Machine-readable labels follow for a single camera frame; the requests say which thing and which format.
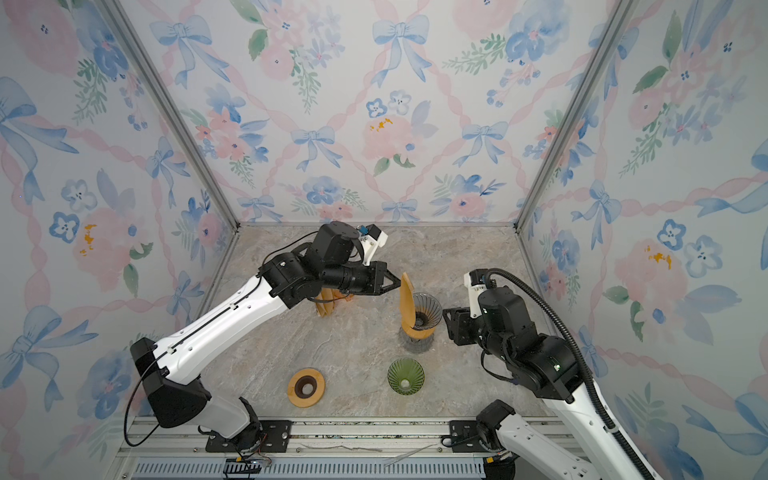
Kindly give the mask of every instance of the black mounting plate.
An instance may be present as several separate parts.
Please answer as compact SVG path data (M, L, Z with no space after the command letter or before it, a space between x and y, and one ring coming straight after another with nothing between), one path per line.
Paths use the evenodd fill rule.
M477 420L451 420L448 422L448 425L451 429L451 435L444 435L443 438L451 439L451 442L453 443L462 442L463 440L470 439L478 434ZM480 438L451 447L451 450L454 453L488 453L488 450L480 445Z
M262 420L266 438L261 444L262 453L285 453L290 440L290 420Z
M285 453L288 450L292 424L293 422L290 420L262 420L261 426L266 433L266 438L262 442L260 451L262 453ZM208 436L205 451L209 453L238 453L237 447L232 441L215 434Z

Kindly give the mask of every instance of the black cable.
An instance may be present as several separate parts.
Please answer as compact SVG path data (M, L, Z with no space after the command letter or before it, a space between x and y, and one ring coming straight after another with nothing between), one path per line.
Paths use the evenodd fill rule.
M155 427L152 429L151 432L147 434L139 443L131 443L131 440L128 440L128 411L131 409L131 403L134 401L134 396L136 396L136 392L139 390L139 385L144 381L145 378L147 378L147 374L149 373L152 366L154 366L155 363L161 358L165 356L166 352L162 352L160 356L158 356L154 362L150 363L150 365L147 367L146 370L144 370L144 373L141 374L141 378L139 378L138 383L136 383L136 386L134 387L134 391L131 393L131 397L128 400L128 404L125 406L125 416L123 417L123 439L125 439L125 442L130 447L138 447L142 443L146 442L148 438L154 433L155 430L157 430L157 427L160 426L160 423L155 425Z
M281 247L281 248L278 248L277 250L274 250L274 251L272 251L272 252L269 252L269 253L268 253L268 254L267 254L265 257L264 257L264 260L261 262L261 266L264 266L264 264L266 263L266 259L268 259L268 258L270 257L270 255L272 255L272 254L274 254L274 253L277 253L277 252L279 252L279 251L281 251L281 250L284 250L284 249L286 249L286 248L288 248L288 247L290 247L290 246L294 245L295 243L297 243L297 242L300 242L301 240L304 240L304 239L305 239L305 238L307 238L309 235L314 235L314 234L315 234L315 233L317 233L317 232L319 232L319 230L315 230L315 231L313 231L313 232L311 232L311 233L308 233L307 235L304 235L303 237L299 238L298 240L294 240L293 242L291 242L291 243L288 243L288 244L287 244L286 246L284 246L284 247ZM253 292L255 292L255 291L256 291L256 290L259 288L259 285L261 285L261 280L262 280L262 279L263 279L263 277L261 277L261 276L260 276L260 277L259 277L259 281L258 281L258 283L256 284L256 286L253 288L253 290L251 290L251 291L250 291L250 292L248 292L248 293L247 293L245 296L243 296L243 297L242 297L242 298L240 298L238 301L236 301L236 302L235 302L235 307L237 307L237 304L238 304L238 303L240 303L240 302L242 302L243 300L245 300L246 298L248 298L248 297L249 297L249 296L250 296L250 295L251 295ZM157 425L156 425L156 426L155 426L155 427L152 429L152 431L151 431L151 432L149 432L149 433L147 434L147 436L145 436L145 437L144 437L144 438L143 438L143 439L142 439L142 440L141 440L139 443L135 443L135 444L134 444L134 443L131 443L131 441L130 441L130 440L128 440L128 411L129 411L129 410L130 410L130 408L131 408L131 403L134 401L134 397L136 396L136 392L139 390L139 385L141 385L141 383L144 381L144 379L145 379L145 378L147 378L147 374L149 373L149 371L150 371L150 369L152 368L152 366L153 366L155 363L157 363L157 362L158 362L158 361L159 361L161 358L163 358L163 357L164 357L164 356L165 356L165 355L166 355L166 354L167 354L169 351L171 351L171 350L175 349L176 347L178 347L179 345L181 345L182 343L184 343L184 340L188 339L189 337L191 337L191 336L192 336L192 335L194 335L195 333L199 332L201 329L205 328L205 327L206 327L208 324L210 324L210 323L211 323L211 322L213 322L215 319L219 318L220 316L222 316L222 315L223 315L225 312L227 312L227 311L229 311L229 310L230 310L230 307L227 307L226 309L224 309L224 310L220 311L219 313L217 313L216 315L214 315L213 317L211 317L211 318L210 318L208 321L206 321L206 322L205 322L205 323L203 323L202 325L198 326L198 327L197 327L195 330L193 330L192 332L188 333L188 334L187 334L187 335L186 335L186 336L185 336L183 339L179 340L179 341L178 341L178 342L176 342L174 345L170 346L170 348L169 348L168 350L166 350L165 352L162 352L162 353L161 353L161 354L160 354L160 355L159 355L159 356L158 356L158 357L157 357L157 358L156 358L156 359L155 359L155 360L154 360L154 361L153 361L153 362L152 362L152 363L151 363L151 364L150 364L150 365L147 367L147 369L146 369L146 370L144 370L144 373L142 373L142 374L141 374L141 378L139 378L139 381L138 381L138 383L136 384L136 386L134 387L134 391L131 393L131 397L130 397L130 398L129 398L129 400L128 400L128 404L125 406L125 416L124 416L124 418L123 418L123 439L125 440L125 443L127 443L127 444L128 444L130 447L138 447L138 446L139 446L139 445L141 445L142 443L146 442L146 441L147 441L147 439L149 439L149 438L150 438L150 436L151 436L151 435L154 433L154 431L155 431L155 430L157 430L157 427L159 427L159 426L160 426L160 424L158 423L158 424L157 424ZM198 431L198 432L200 432L200 433L203 433L203 432L200 430L200 426L198 426L198 427L197 427L197 431Z
M497 373L493 373L491 370L488 370L488 369L485 368L485 352L480 354L480 366L482 367L483 370L488 372L488 374L490 376L492 376L493 378L499 379L502 382L510 382L510 383L514 383L515 385L517 385L517 380L515 380L515 379L513 379L511 377L501 376L501 375L499 375Z
M598 396L598 391L594 387L594 382L592 379L592 371L587 367L587 363L584 361L584 357L581 355L581 350L578 348L578 344L574 340L574 337L571 335L571 332L568 330L568 328L565 326L563 321L560 319L560 316L552 309L552 307L549 306L549 304L539 296L538 293L536 293L531 287L528 286L527 283L517 278L515 275L512 275L506 270L502 270L500 268L491 268L488 269L488 272L485 274L484 281L485 282L491 282L490 279L491 275L499 275L503 276L505 279L509 280L513 284L517 286L520 290L525 292L526 295L530 296L533 301L535 301L542 310L544 310L544 313L549 316L549 318L552 320L552 323L554 326L558 328L560 331L560 334L565 339L565 343L568 345L568 349L573 353L574 358L576 359L576 363L578 364L578 370L579 374L581 375L581 378L584 380L584 386L587 388L587 394L589 395L589 399L592 401L592 405L594 406L595 412L597 412L600 419L603 421L605 426L608 428L608 431L611 432L614 438L616 439L616 442L619 444L621 449L624 450L624 453L627 454L627 457L632 461L635 468L640 472L640 474L645 478L646 480L654 480L654 477L652 474L648 471L648 468L645 466L642 460L640 460L640 457L637 456L637 453L634 451L634 449L631 447L629 442L627 442L626 438L616 430L616 424L614 423L613 419L611 419L611 416L608 415L608 412L606 411L605 407L603 406L603 403L600 401L600 397Z
M473 435L473 436L471 436L471 437L468 437L468 438L466 438L466 439L463 439L463 440L462 440L462 441L460 441L460 442L456 442L456 443L454 443L454 442L451 442L451 445L448 445L448 447L450 447L450 448L452 449L453 447L458 447L459 445L464 445L465 443L470 443L472 440L477 440L477 439L479 439L479 438L480 438L480 435L479 435L479 434L477 434L477 435Z
M349 295L350 293L347 293L345 296L340 296L339 298L335 298L332 300L318 300L317 298L308 298L307 300L313 303L333 303L333 302L336 302L337 300L344 300Z

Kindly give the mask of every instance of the black motor joint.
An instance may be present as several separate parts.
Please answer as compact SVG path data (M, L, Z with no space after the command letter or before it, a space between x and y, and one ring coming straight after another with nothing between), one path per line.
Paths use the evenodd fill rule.
M469 308L443 310L448 335L456 345L477 343L499 358L521 386L538 398L572 402L581 384L578 364L567 343L558 336L538 333L525 301L508 286L496 286L487 270L470 272L472 285L488 288L478 297L480 314Z
M381 230L374 224L356 229L339 221L326 223L312 243L276 255L259 268L259 275L272 286L270 295L279 296L288 308L318 296L323 287L355 295L383 295L398 288L400 279L387 270L386 262L362 264L362 234L378 240ZM350 261L355 256L359 259Z

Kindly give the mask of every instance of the blue bow pattern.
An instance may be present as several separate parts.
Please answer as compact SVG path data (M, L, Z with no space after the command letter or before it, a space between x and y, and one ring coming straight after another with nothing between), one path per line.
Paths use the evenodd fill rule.
M410 212L415 212L418 204L419 202L415 198L404 202L383 202L382 210L392 212L393 222L400 220L400 215L402 214L408 222L413 223L418 222L419 218Z
M174 177L170 172L174 171L184 177L190 176L189 172L184 169L184 167L187 166L187 162L179 162L175 164L168 160L173 156L174 149L170 146L168 139L166 137L160 137L160 140L157 141L157 150L154 152L154 155L147 159L147 173L150 174L152 178L157 178L157 175L160 172L163 172L163 176L168 182L168 208L176 207L176 200L174 199Z
M589 189L589 196L596 200L592 204L592 207L590 207L585 214L582 212L571 212L571 215L573 215L571 221L575 222L580 218L592 220L592 217L595 217L594 228L592 229L591 248L594 250L595 241L603 243L603 215L605 215L606 222L613 223L613 221L621 215L621 202L610 198L608 194L605 193L603 182L599 180L592 182L592 187Z
M584 359L587 360L589 368L592 369L594 376L597 378L606 376L608 374L608 364L603 357L598 355L598 350L592 345L592 335L589 334L589 330L586 325L582 325L578 330L578 336L584 346L581 347L581 354Z
M192 280L190 279L190 276L187 272L182 270L181 273L179 273L179 286L176 287L174 295L170 298L170 302L168 302L168 305L165 307L165 311L171 315L176 315L179 307L183 308L184 311L187 312L187 320L184 325L190 324L190 301L187 299L205 293L200 289L200 282L197 282L195 286L190 288L191 284Z
M310 153L310 156L305 161L301 162L296 166L297 170L306 172L306 168L307 166L309 166L310 161L313 161L314 159L317 158L318 148L320 149L321 152L323 152L323 155L325 156L325 158L328 159L330 163L336 165L337 168L341 168L341 165L339 165L338 160L342 157L342 155L339 155L336 152L332 152L331 150L328 150L328 147L323 145L323 144L333 145L336 143L336 133L333 131L331 127L323 127L317 131L294 130L291 132L290 137L293 140L293 143L296 145L306 144Z
M475 143L472 145L472 151L469 155L460 157L457 161L453 162L454 165L462 166L473 155L478 154L482 147L483 137L485 137L485 149L488 152L488 156L493 160L493 163L498 163L498 156L503 154L504 151L496 147L491 143L491 138L501 140L507 134L507 127L509 124L505 121L499 121L493 125L481 127L479 125L467 125L462 129L462 138L464 140L475 139Z
M419 57L419 55L413 51L413 47L409 41L424 45L427 41L427 35L429 35L429 19L424 15L417 15L408 23L400 22L396 24L389 20L379 20L374 23L373 41L375 41L377 45L384 45L392 42L392 54L389 57L389 67L374 75L371 79L371 84L377 84L379 88L381 88L387 73L389 73L390 70L398 68L400 65L400 60L402 60L402 50L406 51L408 63L411 64L411 68L416 72L416 75L418 75L422 81L426 81L423 70L424 68L431 67L432 63ZM402 50L400 47L400 38L403 38Z
M249 222L255 222L256 220L260 219L262 215L266 214L269 218L272 220L275 220L277 223L280 223L280 218L283 216L273 212L267 207L274 208L275 207L275 200L272 200L272 197L270 195L262 195L258 198L245 198L241 197L237 199L237 203L240 204L241 207L244 208L253 208L253 218L248 220Z
M194 70L195 61L194 53L200 57L205 65L208 66L215 74L219 75L226 81L230 81L227 74L222 71L222 68L229 67L230 64L225 61L219 60L213 55L206 53L197 43L203 45L210 45L213 43L210 40L210 29L208 24L199 15L192 15L187 19L187 23L177 23L171 25L167 22L153 22L149 25L152 35L160 42L161 45L173 45L174 42L179 42L179 51L181 57L184 60L184 70L176 74L174 83L181 85L184 88L187 87L187 74ZM189 45L184 41L187 39L190 42Z
M4 125L6 121L19 129L23 134L27 134L49 147L71 154L80 153L62 141L67 136L66 128L39 128L19 120L14 120L15 118L31 117L37 113L38 109L21 85L9 77L0 78L0 135L22 158L29 169L26 177L24 177L23 186L24 202L27 205L31 205L33 197L45 201L34 173L35 167L38 165L38 155L24 136Z
M634 47L634 43L637 41L637 36L639 34L640 34L640 30L638 30L637 27L633 27L633 28L629 28L621 36L619 45L616 47L616 50L618 51L618 54L621 60L625 60L627 58L627 55L629 55L629 52L632 50L632 47ZM600 39L597 38L594 41L590 41L589 45L592 48L596 48L599 44L600 44ZM608 68L605 74L605 80L603 82L603 100L608 98L608 92L610 91L611 87L617 87L618 85L619 85L619 82L618 82L618 79L616 78L616 54L613 54L611 56L611 61L608 62Z
M52 339L44 339L61 324L61 317L50 306L38 305L29 310L24 318L24 335L18 337L11 349L0 355L0 389L7 389L22 374L24 361L43 372L50 381L45 388L43 401L45 411L50 412L54 400L63 400L54 377L58 372L58 359L50 353L31 352L33 347L52 349L60 346L73 346L98 336L98 333L84 333L88 328L85 320L74 329Z
M768 140L760 145L752 156L752 166L757 170L768 171ZM729 203L722 198L702 198L696 201L702 207L698 217L731 208L740 214L753 214L768 207L768 182L760 185L751 194L741 200ZM763 235L763 248L760 254L760 269L768 268L768 229Z

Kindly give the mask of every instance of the marble table surface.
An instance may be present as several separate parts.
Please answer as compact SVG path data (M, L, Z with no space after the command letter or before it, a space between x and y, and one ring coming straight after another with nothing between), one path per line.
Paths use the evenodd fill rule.
M213 305L254 275L267 253L316 227L243 227ZM395 275L403 270L415 291L435 296L443 308L467 306L464 273L498 266L530 282L511 227L386 227L389 240L376 254ZM542 311L526 298L531 318L546 332ZM445 323L431 348L408 353L400 343L399 290L383 296L355 296L336 302L321 318L302 302L276 316L219 355L204 371L209 389L243 396L259 416L475 416L501 399L522 415L551 415L527 389L492 378L480 366L478 346L456 346ZM424 386L401 396L387 383L396 359L411 357L425 370ZM503 363L486 358L493 372ZM323 398L301 409L288 400L288 382L301 369L319 370Z

